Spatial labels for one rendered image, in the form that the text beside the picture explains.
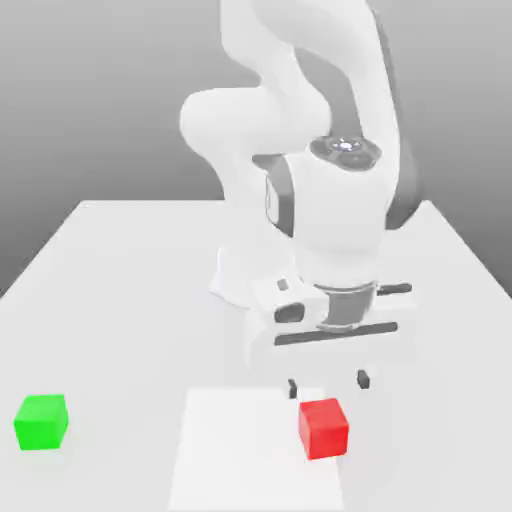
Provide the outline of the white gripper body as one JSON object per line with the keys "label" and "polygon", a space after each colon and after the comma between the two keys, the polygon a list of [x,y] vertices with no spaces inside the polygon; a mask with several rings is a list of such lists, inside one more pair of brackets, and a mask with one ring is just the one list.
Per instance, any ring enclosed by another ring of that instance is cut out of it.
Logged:
{"label": "white gripper body", "polygon": [[404,355],[405,323],[377,315],[340,332],[323,331],[313,322],[276,323],[255,310],[244,319],[244,359],[251,370],[323,370]]}

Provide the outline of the small red cube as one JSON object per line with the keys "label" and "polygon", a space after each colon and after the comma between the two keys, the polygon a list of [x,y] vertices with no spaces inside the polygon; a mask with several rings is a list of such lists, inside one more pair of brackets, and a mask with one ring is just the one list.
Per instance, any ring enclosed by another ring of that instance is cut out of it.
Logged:
{"label": "small red cube", "polygon": [[350,425],[337,398],[301,402],[298,428],[308,460],[347,453]]}

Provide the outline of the small green cube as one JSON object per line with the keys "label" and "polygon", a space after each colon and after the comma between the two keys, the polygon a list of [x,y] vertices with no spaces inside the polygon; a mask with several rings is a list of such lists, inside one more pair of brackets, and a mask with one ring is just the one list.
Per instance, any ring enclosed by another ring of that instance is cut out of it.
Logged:
{"label": "small green cube", "polygon": [[59,449],[69,425],[64,395],[27,395],[13,425],[22,451]]}

